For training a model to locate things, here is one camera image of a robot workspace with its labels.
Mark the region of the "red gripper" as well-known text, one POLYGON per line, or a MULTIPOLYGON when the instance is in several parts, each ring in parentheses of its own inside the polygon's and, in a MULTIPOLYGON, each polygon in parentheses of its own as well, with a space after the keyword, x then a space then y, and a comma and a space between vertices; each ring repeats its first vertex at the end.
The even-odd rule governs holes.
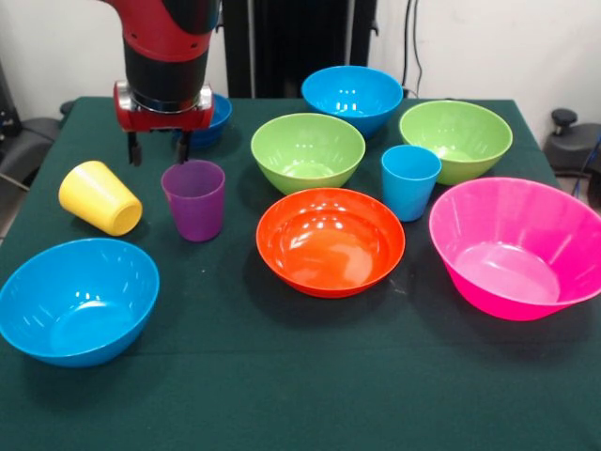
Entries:
POLYGON ((148 109, 138 103, 127 81, 117 81, 113 89, 117 122, 127 132, 129 163, 138 167, 142 163, 142 148, 137 132, 181 129, 176 145, 177 162, 189 159, 192 132, 207 129, 214 113, 213 91, 203 85, 199 97, 191 108, 179 112, 163 112, 148 109))

